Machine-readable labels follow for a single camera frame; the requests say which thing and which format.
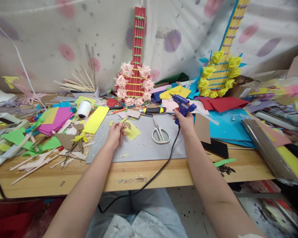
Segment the person's right hand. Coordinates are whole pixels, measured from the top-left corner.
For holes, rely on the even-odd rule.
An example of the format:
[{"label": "person's right hand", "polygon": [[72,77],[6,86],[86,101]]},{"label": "person's right hand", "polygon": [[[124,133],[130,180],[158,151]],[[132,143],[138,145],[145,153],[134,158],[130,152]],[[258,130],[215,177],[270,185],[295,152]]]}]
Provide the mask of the person's right hand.
[{"label": "person's right hand", "polygon": [[172,115],[175,119],[179,119],[181,126],[182,135],[194,135],[194,118],[191,112],[186,113],[186,117],[184,117],[178,110],[174,109],[174,114]]}]

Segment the pink paper flower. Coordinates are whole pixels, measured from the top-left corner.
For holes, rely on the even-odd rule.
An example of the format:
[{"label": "pink paper flower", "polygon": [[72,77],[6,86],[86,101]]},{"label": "pink paper flower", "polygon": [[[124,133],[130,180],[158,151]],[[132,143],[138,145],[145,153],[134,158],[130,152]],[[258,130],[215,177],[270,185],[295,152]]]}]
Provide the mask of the pink paper flower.
[{"label": "pink paper flower", "polygon": [[135,102],[135,99],[133,98],[125,98],[126,106],[133,106],[134,102]]},{"label": "pink paper flower", "polygon": [[127,96],[127,91],[126,89],[118,89],[117,90],[117,97],[119,99],[124,99]]},{"label": "pink paper flower", "polygon": [[142,87],[145,89],[145,92],[146,91],[149,91],[151,89],[153,89],[153,86],[155,84],[151,81],[151,79],[146,79],[145,81],[143,81],[142,83]]},{"label": "pink paper flower", "polygon": [[145,92],[142,96],[144,101],[151,100],[151,93],[149,91]]},{"label": "pink paper flower", "polygon": [[116,80],[115,86],[118,86],[119,88],[125,88],[126,83],[128,82],[128,80],[125,80],[122,74],[119,75],[118,78],[115,78],[115,80]]},{"label": "pink paper flower", "polygon": [[151,71],[150,66],[146,66],[146,65],[143,65],[142,67],[138,66],[138,69],[139,69],[140,76],[142,78],[148,78]]},{"label": "pink paper flower", "polygon": [[144,103],[142,99],[135,99],[135,105],[136,106],[141,106]]},{"label": "pink paper flower", "polygon": [[122,70],[122,74],[126,77],[130,77],[131,75],[133,75],[133,65],[130,64],[130,61],[128,63],[122,63],[122,65],[120,66],[120,69]]}]

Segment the person's left hand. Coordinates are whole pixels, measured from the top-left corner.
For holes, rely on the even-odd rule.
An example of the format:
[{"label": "person's left hand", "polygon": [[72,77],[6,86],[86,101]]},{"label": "person's left hand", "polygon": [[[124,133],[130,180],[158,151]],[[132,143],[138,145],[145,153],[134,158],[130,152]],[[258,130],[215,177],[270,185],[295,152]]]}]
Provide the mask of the person's left hand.
[{"label": "person's left hand", "polygon": [[[106,144],[108,144],[113,149],[116,149],[119,145],[119,137],[121,136],[122,126],[123,125],[120,122],[116,122],[109,129]],[[126,126],[122,130],[123,136],[126,135],[125,128]]]}]

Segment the hot glue gun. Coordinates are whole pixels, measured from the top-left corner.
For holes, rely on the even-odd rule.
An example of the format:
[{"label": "hot glue gun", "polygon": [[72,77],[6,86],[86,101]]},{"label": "hot glue gun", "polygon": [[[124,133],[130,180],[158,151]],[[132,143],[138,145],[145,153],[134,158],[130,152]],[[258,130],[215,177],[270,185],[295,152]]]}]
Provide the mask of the hot glue gun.
[{"label": "hot glue gun", "polygon": [[173,101],[175,101],[179,107],[176,108],[183,116],[186,116],[186,112],[193,112],[196,109],[195,104],[190,105],[190,101],[188,99],[185,99],[184,97],[181,97],[180,95],[176,94],[170,94],[173,98]]}]

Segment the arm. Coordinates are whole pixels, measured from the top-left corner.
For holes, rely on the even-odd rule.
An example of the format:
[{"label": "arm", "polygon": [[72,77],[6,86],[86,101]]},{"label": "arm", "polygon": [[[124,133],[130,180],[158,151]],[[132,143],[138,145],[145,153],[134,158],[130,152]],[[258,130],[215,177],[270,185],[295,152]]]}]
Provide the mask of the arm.
[{"label": "arm", "polygon": [[44,238],[85,237],[103,192],[113,152],[119,144],[121,128],[121,123],[111,126],[104,146],[62,203]]},{"label": "arm", "polygon": [[190,172],[204,209],[217,237],[237,238],[238,235],[265,235],[252,222],[235,194],[220,175],[198,139],[190,112],[184,117],[177,110]]}]

